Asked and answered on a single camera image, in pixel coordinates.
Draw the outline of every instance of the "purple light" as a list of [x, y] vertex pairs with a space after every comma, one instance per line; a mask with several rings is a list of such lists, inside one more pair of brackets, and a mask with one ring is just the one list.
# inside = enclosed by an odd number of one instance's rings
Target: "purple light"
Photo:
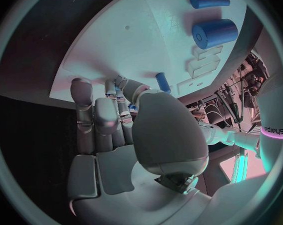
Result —
[[263, 128], [261, 128], [261, 133], [272, 138], [272, 139], [283, 139], [283, 136], [276, 136], [275, 134], [269, 134]]

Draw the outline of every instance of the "blue cylinder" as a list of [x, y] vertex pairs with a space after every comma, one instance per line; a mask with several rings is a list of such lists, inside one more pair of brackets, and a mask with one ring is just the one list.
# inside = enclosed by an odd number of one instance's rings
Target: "blue cylinder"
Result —
[[201, 49], [209, 49], [232, 42], [239, 36], [237, 26], [230, 19], [202, 22], [192, 27], [192, 36]]
[[160, 72], [158, 74], [156, 74], [156, 80], [158, 82], [159, 88], [160, 90], [170, 94], [171, 93], [171, 88], [169, 86], [169, 83], [166, 79], [165, 73], [164, 72]]
[[195, 9], [203, 9], [209, 7], [229, 6], [230, 0], [190, 0], [190, 4]]

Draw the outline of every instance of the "blue foam block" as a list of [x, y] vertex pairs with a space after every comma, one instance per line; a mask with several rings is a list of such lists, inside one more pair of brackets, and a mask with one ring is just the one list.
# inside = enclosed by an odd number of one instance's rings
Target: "blue foam block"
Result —
[[160, 90], [170, 94], [171, 93], [171, 88], [169, 86], [169, 83], [166, 79], [165, 73], [164, 72], [160, 72], [158, 74], [156, 74], [156, 80], [158, 82], [159, 88]]
[[209, 49], [234, 41], [239, 36], [237, 26], [230, 19], [202, 22], [192, 27], [192, 36], [201, 49]]
[[229, 6], [230, 0], [190, 0], [190, 4], [195, 9], [203, 9], [209, 7]]

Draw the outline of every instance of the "small blue cylinder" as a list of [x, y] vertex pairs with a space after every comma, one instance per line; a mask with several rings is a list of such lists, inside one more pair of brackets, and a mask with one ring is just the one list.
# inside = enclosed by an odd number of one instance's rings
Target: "small blue cylinder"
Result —
[[191, 33], [195, 43], [201, 49], [232, 42], [239, 36], [237, 26], [230, 19], [198, 23], [192, 27]]
[[169, 86], [169, 83], [166, 79], [165, 73], [164, 72], [160, 72], [158, 74], [156, 74], [156, 80], [158, 82], [159, 88], [160, 90], [170, 94], [171, 93], [171, 88]]
[[230, 0], [190, 0], [190, 4], [195, 9], [203, 9], [209, 7], [229, 6]]

